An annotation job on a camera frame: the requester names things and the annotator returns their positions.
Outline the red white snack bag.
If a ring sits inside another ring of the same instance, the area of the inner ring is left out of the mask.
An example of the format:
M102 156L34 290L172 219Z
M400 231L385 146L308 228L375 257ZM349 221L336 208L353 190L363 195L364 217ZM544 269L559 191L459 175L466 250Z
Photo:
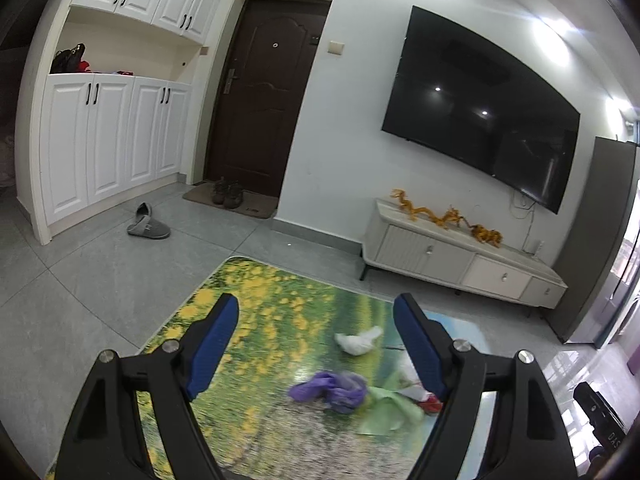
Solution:
M399 357L397 370L400 383L398 393L418 404L427 415L439 414L442 402L435 393L424 388L407 352Z

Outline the purple wrapper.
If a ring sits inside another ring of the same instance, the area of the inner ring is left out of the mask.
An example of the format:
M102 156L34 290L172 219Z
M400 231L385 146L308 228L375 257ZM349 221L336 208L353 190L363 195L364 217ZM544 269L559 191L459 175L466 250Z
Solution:
M306 382L288 389L288 396L296 402L322 400L330 410L349 414L366 400L366 380L352 372L335 373L324 370Z

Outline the light green paper sheet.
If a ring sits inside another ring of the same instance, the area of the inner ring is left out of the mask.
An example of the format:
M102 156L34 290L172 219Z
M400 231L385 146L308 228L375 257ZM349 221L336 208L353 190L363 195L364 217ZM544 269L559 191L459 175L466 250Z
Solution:
M407 425L420 425L425 418L418 404L399 393L370 387L367 398L369 408L357 429L362 436L386 437Z

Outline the silver refrigerator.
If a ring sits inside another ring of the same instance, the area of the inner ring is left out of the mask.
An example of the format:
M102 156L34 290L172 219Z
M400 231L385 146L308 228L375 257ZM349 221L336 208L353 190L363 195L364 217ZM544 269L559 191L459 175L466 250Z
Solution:
M605 270L603 285L582 322L568 338L569 344L605 347L622 327L630 309L639 273L639 181L634 182L631 191L634 200L615 258Z

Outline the white crumpled tissue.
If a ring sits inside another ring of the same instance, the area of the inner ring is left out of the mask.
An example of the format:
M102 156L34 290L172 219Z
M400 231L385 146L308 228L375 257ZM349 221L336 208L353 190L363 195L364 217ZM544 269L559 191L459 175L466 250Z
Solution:
M334 341L344 353L349 356L364 356L371 352L380 338L383 330L380 326L373 326L356 335L336 333Z

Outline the white power strip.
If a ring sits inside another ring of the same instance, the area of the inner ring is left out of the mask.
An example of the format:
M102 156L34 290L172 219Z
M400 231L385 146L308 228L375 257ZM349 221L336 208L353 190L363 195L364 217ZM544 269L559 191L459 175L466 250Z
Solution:
M542 248L544 248L544 240L538 240L538 243L537 243L535 251L534 251L534 257L535 258L540 259L540 254L541 254Z

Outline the white grey TV cabinet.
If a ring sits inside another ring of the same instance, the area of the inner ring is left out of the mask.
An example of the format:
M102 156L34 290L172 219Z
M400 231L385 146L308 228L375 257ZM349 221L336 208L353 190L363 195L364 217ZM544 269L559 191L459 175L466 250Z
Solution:
M385 200L373 206L361 252L367 268L534 308L555 308L567 291L555 270L526 252L481 243L455 226L412 221Z

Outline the grey slipper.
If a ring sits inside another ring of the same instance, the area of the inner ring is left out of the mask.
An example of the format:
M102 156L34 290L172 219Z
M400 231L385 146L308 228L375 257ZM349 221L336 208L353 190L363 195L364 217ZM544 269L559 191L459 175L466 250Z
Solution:
M127 226L127 234L143 237L148 240L164 240L170 237L170 227L153 218L152 207L148 203L141 203L134 215L134 223Z

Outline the dark shoes pair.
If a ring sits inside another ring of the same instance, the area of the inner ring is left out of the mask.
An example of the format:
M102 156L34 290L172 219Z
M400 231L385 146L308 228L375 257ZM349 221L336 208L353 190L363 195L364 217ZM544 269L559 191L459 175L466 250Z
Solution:
M212 202L215 206L226 209L236 209L244 202L244 190L236 181L228 181L225 178L214 183L212 189Z

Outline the brown door mat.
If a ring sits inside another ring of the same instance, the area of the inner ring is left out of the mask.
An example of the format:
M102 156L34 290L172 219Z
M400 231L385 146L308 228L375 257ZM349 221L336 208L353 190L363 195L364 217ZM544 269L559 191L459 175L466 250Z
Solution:
M202 183L186 192L183 198L257 219L271 218L279 203L277 197L250 192L224 180Z

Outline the white shoe cabinet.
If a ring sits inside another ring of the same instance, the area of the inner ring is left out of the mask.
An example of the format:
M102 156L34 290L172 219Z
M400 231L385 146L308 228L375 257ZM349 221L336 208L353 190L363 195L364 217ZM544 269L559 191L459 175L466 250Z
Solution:
M17 200L39 243L183 173L219 3L47 1L15 124ZM51 74L76 44L86 46L80 71Z

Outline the black handbag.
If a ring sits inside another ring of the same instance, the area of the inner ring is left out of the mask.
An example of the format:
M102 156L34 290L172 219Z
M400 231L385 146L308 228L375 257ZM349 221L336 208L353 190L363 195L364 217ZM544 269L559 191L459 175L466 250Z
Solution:
M80 63L84 57L86 46L84 44L76 44L73 49L58 51L55 55L51 68L51 74L78 73L80 71Z

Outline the dark brown entrance door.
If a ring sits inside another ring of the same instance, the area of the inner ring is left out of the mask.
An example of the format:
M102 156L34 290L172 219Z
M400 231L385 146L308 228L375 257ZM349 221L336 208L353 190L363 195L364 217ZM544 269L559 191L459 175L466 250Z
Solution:
M330 4L245 0L224 61L204 177L278 197Z

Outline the black wall television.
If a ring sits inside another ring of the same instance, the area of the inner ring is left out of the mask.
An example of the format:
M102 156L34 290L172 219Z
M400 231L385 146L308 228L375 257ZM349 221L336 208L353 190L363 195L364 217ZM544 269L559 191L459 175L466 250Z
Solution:
M412 8L383 131L457 159L556 214L579 123L578 110L508 51Z

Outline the beige wall switch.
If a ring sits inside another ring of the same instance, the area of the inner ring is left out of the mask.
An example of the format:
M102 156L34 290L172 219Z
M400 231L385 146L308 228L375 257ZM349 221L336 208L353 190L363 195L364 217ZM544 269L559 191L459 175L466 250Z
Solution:
M345 45L342 42L331 40L328 44L328 52L333 55L342 55Z

